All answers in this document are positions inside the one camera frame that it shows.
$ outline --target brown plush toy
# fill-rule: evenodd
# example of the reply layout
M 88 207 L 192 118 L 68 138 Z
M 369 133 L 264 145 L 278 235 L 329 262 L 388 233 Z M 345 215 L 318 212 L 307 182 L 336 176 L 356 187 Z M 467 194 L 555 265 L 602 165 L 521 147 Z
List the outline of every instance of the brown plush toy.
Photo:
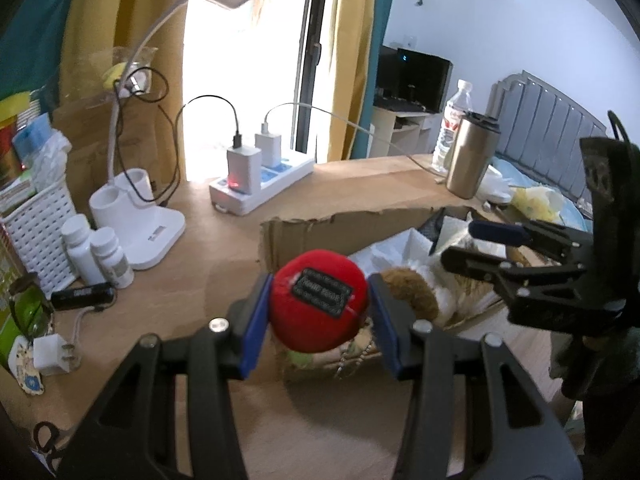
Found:
M 438 317 L 438 301 L 424 278 L 407 267 L 383 270 L 380 276 L 385 280 L 391 295 L 396 300 L 406 301 L 418 319 L 433 321 Z

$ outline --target wall outlet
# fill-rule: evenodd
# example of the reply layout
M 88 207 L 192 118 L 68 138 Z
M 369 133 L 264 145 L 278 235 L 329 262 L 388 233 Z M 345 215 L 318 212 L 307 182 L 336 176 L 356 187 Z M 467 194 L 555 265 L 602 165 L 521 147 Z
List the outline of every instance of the wall outlet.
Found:
M 405 37 L 402 38 L 402 43 L 404 44 L 405 48 L 415 48 L 416 44 L 418 43 L 418 38 L 417 36 L 405 35 Z

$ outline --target white plastic bottle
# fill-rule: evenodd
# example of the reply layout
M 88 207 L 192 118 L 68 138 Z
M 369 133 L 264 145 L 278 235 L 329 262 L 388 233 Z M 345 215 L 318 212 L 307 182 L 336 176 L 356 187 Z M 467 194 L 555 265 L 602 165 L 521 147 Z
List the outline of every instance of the white plastic bottle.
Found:
M 94 231 L 84 215 L 73 215 L 60 228 L 65 241 L 66 254 L 80 273 L 85 285 L 97 285 L 107 279 L 91 252 L 90 237 Z
M 91 235 L 91 252 L 111 285 L 115 288 L 126 288 L 131 285 L 133 269 L 112 228 L 103 227 Z
M 449 153 L 449 149 L 456 140 L 462 115 L 465 112 L 473 111 L 470 95 L 472 88 L 473 85 L 469 81 L 459 79 L 458 91 L 447 101 L 447 106 L 444 108 L 440 133 L 438 134 L 433 160 L 431 161 L 431 167 L 438 173 L 446 174 L 449 171 L 446 163 L 447 153 Z

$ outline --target metal screw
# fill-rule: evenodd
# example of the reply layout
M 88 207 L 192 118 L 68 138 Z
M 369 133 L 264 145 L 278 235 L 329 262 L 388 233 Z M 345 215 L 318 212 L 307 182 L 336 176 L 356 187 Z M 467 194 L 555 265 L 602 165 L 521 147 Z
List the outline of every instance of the metal screw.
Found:
M 140 338 L 138 344 L 142 346 L 142 348 L 153 348 L 159 341 L 160 338 L 156 334 L 146 334 Z
M 433 330 L 433 325 L 426 319 L 417 319 L 414 321 L 414 330 L 421 334 L 428 334 Z
M 484 342 L 494 348 L 500 348 L 500 346 L 502 346 L 502 338 L 493 332 L 489 332 L 484 336 Z
M 229 322 L 223 317 L 217 317 L 209 321 L 209 330 L 212 332 L 220 333 L 226 332 L 229 328 Z

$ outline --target water bottle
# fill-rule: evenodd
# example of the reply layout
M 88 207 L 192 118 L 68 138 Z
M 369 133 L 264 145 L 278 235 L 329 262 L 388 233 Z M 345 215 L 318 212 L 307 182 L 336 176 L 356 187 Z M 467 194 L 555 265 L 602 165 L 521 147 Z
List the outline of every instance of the water bottle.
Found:
M 471 106 L 471 89 L 473 85 L 463 79 L 458 80 L 458 91 L 447 101 L 440 125 L 440 133 L 433 152 L 431 167 L 441 174 L 447 174 L 451 162 L 447 160 L 447 154 L 456 140 L 460 121 L 465 112 L 473 111 Z

